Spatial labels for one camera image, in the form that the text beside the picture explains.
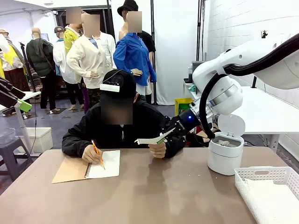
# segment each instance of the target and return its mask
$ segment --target orange pencil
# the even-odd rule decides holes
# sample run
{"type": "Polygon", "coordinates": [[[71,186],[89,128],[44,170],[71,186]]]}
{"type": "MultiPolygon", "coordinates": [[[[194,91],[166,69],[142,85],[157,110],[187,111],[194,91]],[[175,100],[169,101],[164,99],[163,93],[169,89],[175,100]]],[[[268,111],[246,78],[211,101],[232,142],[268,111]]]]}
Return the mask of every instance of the orange pencil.
{"type": "MultiPolygon", "coordinates": [[[[95,152],[99,155],[99,154],[100,154],[100,153],[99,153],[99,150],[98,150],[98,148],[95,146],[95,143],[94,143],[93,140],[92,140],[92,143],[93,143],[93,147],[94,147],[95,152]]],[[[100,162],[101,162],[102,166],[103,166],[104,169],[105,169],[103,160],[100,160],[100,162]]]]}

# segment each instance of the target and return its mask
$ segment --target hand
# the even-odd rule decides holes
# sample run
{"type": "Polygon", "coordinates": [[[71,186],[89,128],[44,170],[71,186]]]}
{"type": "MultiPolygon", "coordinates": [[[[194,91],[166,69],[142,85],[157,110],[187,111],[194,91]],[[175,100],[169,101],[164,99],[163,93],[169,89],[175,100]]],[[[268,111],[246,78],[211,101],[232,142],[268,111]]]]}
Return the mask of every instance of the hand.
{"type": "Polygon", "coordinates": [[[103,152],[99,150],[99,155],[95,152],[93,145],[88,145],[84,149],[82,159],[86,162],[99,163],[102,159],[103,152]]]}
{"type": "Polygon", "coordinates": [[[98,78],[98,77],[99,77],[98,73],[96,73],[94,71],[91,72],[90,78],[98,78]]]}
{"type": "Polygon", "coordinates": [[[139,69],[131,69],[131,71],[133,72],[133,76],[141,76],[142,75],[142,71],[139,69]]]}
{"type": "Polygon", "coordinates": [[[164,142],[157,145],[149,144],[149,151],[155,158],[162,159],[165,157],[166,145],[164,142]]]}

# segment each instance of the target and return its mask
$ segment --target person's left hand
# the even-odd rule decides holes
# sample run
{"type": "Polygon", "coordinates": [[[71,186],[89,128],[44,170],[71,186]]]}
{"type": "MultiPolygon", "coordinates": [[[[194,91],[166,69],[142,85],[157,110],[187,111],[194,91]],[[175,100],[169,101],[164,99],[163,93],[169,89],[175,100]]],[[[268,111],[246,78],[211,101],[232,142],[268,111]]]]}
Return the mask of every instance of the person's left hand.
{"type": "Polygon", "coordinates": [[[155,158],[162,159],[165,157],[166,145],[164,142],[157,145],[149,144],[149,151],[155,158]]]}

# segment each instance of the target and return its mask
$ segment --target camouflage pants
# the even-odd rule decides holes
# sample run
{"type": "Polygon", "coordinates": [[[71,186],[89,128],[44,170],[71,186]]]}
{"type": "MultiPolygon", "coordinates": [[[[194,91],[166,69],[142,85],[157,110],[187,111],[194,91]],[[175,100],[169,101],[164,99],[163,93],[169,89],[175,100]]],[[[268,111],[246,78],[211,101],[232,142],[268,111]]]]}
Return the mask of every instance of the camouflage pants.
{"type": "Polygon", "coordinates": [[[87,95],[89,100],[89,108],[92,108],[101,99],[101,92],[100,89],[87,89],[87,95]]]}

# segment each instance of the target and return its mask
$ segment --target spiral binding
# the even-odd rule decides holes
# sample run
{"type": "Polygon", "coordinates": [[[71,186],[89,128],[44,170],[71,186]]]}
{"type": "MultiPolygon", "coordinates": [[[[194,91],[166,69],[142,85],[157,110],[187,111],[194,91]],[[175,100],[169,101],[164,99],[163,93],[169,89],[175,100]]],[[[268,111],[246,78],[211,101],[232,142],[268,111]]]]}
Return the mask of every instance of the spiral binding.
{"type": "Polygon", "coordinates": [[[86,173],[85,173],[85,176],[84,176],[85,179],[88,178],[91,167],[92,167],[92,163],[90,162],[87,166],[87,170],[86,170],[86,173]]]}

